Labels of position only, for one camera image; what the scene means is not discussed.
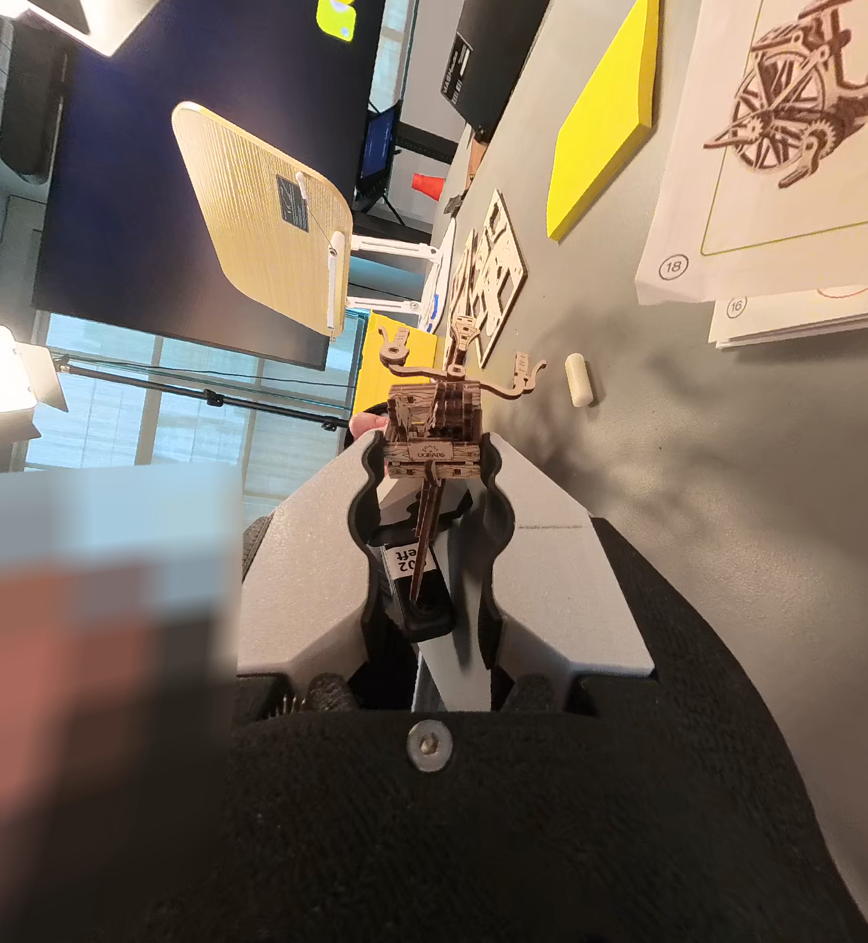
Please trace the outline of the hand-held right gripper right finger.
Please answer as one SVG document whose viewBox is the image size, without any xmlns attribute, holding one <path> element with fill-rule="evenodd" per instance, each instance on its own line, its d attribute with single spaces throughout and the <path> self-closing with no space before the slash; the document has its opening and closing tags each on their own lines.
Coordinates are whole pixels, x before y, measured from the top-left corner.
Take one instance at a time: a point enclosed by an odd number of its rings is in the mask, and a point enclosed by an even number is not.
<svg viewBox="0 0 868 943">
<path fill-rule="evenodd" d="M 496 433 L 483 439 L 478 642 L 514 682 L 648 677 L 654 662 L 590 513 Z"/>
</svg>

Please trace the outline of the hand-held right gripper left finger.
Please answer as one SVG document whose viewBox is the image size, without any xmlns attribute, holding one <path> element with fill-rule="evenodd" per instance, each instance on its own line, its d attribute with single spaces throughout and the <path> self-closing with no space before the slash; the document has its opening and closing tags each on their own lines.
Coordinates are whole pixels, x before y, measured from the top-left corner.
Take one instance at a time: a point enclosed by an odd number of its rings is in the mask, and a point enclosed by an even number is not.
<svg viewBox="0 0 868 943">
<path fill-rule="evenodd" d="M 382 441 L 363 434 L 275 508 L 242 582 L 239 678 L 349 678 L 368 660 L 364 529 L 377 525 Z"/>
</svg>

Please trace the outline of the wooden model part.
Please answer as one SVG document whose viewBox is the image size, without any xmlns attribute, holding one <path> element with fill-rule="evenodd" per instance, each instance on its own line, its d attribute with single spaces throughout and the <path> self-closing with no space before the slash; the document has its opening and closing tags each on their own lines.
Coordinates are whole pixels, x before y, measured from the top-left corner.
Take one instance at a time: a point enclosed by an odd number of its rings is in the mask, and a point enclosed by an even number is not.
<svg viewBox="0 0 868 943">
<path fill-rule="evenodd" d="M 443 490 L 444 481 L 440 476 L 438 464 L 434 461 L 428 461 L 424 466 L 424 481 L 420 490 L 418 526 L 416 528 L 417 553 L 408 591 L 409 611 L 411 612 L 417 608 L 428 549 L 437 532 Z"/>
</svg>

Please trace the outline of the wooden model crate with handlebar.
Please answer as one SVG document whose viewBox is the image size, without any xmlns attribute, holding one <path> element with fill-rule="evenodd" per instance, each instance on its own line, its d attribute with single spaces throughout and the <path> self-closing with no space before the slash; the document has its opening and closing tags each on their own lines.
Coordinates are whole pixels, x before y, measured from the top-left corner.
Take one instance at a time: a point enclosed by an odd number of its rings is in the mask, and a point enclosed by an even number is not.
<svg viewBox="0 0 868 943">
<path fill-rule="evenodd" d="M 472 478 L 479 474 L 483 436 L 482 396 L 491 393 L 508 401 L 535 388 L 547 362 L 530 364 L 528 355 L 516 353 L 510 388 L 482 382 L 467 375 L 466 356 L 480 330 L 470 315 L 451 321 L 451 357 L 443 370 L 409 367 L 408 329 L 401 327 L 383 339 L 381 363 L 396 377 L 425 378 L 426 383 L 402 383 L 391 387 L 389 426 L 385 431 L 384 460 L 392 478 L 421 478 L 425 468 L 436 468 L 436 478 Z"/>
</svg>

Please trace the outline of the laser-cut wooden parts sheet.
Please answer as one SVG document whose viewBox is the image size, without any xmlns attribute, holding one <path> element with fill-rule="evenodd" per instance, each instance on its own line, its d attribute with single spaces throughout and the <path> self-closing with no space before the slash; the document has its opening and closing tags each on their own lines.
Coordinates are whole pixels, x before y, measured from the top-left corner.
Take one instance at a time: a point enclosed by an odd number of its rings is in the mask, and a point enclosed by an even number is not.
<svg viewBox="0 0 868 943">
<path fill-rule="evenodd" d="M 464 243 L 460 261 L 451 277 L 448 303 L 444 308 L 446 328 L 444 335 L 444 355 L 447 356 L 453 344 L 452 328 L 457 319 L 470 316 L 471 292 L 473 290 L 473 268 L 478 236 L 472 229 Z"/>
<path fill-rule="evenodd" d="M 493 192 L 486 217 L 474 235 L 469 299 L 478 329 L 476 355 L 483 369 L 527 277 L 519 242 L 499 190 Z"/>
</svg>

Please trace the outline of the black light stand pole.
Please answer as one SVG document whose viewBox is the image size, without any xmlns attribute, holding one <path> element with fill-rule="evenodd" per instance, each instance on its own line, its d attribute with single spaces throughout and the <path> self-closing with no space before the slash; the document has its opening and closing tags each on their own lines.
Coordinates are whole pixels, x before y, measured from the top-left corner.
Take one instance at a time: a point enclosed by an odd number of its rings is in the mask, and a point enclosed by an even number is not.
<svg viewBox="0 0 868 943">
<path fill-rule="evenodd" d="M 300 421 L 318 424 L 325 431 L 338 431 L 347 429 L 349 420 L 338 416 L 320 414 L 304 409 L 291 407 L 282 407 L 269 403 L 262 403 L 255 400 L 245 399 L 236 396 L 226 395 L 212 388 L 187 388 L 178 385 L 160 383 L 148 379 L 134 378 L 108 371 L 96 371 L 89 368 L 76 365 L 66 356 L 55 356 L 54 367 L 57 373 L 61 375 L 71 375 L 85 379 L 109 382 L 115 385 L 122 385 L 131 388 L 143 389 L 159 394 L 175 395 L 198 402 L 205 403 L 210 407 L 224 408 L 236 407 L 257 413 L 280 416 L 283 418 L 292 418 Z"/>
</svg>

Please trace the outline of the white capsule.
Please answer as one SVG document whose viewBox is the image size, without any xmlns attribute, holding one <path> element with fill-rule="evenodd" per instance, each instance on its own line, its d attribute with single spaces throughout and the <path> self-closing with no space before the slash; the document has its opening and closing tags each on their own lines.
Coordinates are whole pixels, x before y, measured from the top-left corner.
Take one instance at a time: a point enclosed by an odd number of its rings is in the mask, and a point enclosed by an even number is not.
<svg viewBox="0 0 868 943">
<path fill-rule="evenodd" d="M 585 357 L 578 352 L 565 359 L 565 373 L 571 404 L 575 408 L 592 407 L 596 404 L 593 383 Z"/>
</svg>

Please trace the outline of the yellow box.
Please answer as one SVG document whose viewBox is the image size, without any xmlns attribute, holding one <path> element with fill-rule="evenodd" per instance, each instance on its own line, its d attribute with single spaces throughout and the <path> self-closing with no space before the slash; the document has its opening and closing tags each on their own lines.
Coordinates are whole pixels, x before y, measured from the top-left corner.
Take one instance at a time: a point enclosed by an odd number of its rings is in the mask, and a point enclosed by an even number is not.
<svg viewBox="0 0 868 943">
<path fill-rule="evenodd" d="M 396 376 L 381 363 L 380 351 L 384 345 L 384 339 L 379 330 L 382 327 L 385 328 L 389 340 L 393 340 L 401 329 L 407 332 L 408 357 L 405 360 L 407 368 L 433 370 L 438 367 L 436 363 L 438 339 L 435 335 L 425 333 L 414 327 L 408 327 L 393 318 L 373 311 L 369 314 L 366 336 L 361 351 L 355 401 L 352 407 L 353 414 L 366 412 L 369 407 L 385 403 L 389 398 L 393 385 L 426 384 L 430 381 L 429 378 L 423 376 L 406 378 Z"/>
</svg>

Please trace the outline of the printed instruction sheet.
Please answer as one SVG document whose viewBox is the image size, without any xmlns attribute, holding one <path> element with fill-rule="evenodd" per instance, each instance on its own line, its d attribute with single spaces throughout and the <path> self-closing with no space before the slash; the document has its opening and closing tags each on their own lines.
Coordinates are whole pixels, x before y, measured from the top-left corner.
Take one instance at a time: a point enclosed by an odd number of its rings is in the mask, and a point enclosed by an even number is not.
<svg viewBox="0 0 868 943">
<path fill-rule="evenodd" d="M 868 283 L 868 1 L 702 2 L 639 301 Z"/>
<path fill-rule="evenodd" d="M 730 349 L 860 328 L 868 328 L 868 284 L 717 301 L 708 342 Z"/>
</svg>

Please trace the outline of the dark blue partition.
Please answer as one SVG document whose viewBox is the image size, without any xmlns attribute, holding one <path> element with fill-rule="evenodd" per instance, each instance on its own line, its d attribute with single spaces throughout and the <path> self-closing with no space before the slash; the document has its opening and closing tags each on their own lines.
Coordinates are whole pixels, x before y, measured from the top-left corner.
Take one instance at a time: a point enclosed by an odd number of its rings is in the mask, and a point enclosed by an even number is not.
<svg viewBox="0 0 868 943">
<path fill-rule="evenodd" d="M 351 42 L 316 2 L 166 1 L 113 56 L 78 52 L 35 307 L 323 370 L 327 338 L 222 272 L 171 112 L 207 107 L 352 197 L 385 3 L 354 5 Z"/>
</svg>

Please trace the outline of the black screen on stand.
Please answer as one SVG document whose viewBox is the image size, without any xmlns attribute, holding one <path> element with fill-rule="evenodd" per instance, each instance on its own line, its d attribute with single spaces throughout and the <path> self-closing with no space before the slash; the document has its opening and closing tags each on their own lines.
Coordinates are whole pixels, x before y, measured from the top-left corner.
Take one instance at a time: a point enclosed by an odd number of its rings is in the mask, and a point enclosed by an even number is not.
<svg viewBox="0 0 868 943">
<path fill-rule="evenodd" d="M 384 111 L 368 112 L 353 202 L 356 211 L 367 213 L 381 200 L 400 225 L 404 225 L 404 220 L 391 204 L 388 188 L 398 153 L 396 137 L 402 105 L 399 100 Z"/>
</svg>

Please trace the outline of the yellow foam board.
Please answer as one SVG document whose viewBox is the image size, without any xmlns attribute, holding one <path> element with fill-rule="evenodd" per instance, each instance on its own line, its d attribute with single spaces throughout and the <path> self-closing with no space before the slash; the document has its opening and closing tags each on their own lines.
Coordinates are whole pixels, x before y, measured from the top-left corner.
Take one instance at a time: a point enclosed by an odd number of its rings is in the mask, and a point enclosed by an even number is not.
<svg viewBox="0 0 868 943">
<path fill-rule="evenodd" d="M 660 2 L 631 7 L 558 131 L 546 206 L 560 242 L 652 130 Z"/>
</svg>

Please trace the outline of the black sign board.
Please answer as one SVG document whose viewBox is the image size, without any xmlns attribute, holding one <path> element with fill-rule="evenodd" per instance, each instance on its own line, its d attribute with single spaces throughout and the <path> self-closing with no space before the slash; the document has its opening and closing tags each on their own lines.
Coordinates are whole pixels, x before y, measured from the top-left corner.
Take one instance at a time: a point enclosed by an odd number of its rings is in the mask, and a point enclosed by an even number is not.
<svg viewBox="0 0 868 943">
<path fill-rule="evenodd" d="M 464 3 L 441 93 L 477 141 L 491 141 L 548 5 L 547 1 Z"/>
</svg>

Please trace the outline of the yellow sticker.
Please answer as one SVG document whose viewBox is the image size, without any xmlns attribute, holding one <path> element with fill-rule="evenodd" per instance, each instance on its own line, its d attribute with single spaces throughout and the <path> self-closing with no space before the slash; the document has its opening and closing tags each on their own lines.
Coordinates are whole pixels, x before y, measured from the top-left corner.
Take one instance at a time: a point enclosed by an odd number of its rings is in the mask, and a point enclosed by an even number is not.
<svg viewBox="0 0 868 943">
<path fill-rule="evenodd" d="M 357 11 L 354 1 L 317 1 L 317 24 L 326 35 L 344 42 L 355 37 Z"/>
</svg>

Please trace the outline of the white softbox lamp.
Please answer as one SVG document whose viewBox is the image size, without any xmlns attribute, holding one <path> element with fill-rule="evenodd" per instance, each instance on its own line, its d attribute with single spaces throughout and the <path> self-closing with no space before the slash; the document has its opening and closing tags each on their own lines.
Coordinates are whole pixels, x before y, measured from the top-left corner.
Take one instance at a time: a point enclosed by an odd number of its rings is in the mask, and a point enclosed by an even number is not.
<svg viewBox="0 0 868 943">
<path fill-rule="evenodd" d="M 112 56 L 158 1 L 0 1 L 0 16 L 59 30 L 100 55 Z"/>
</svg>

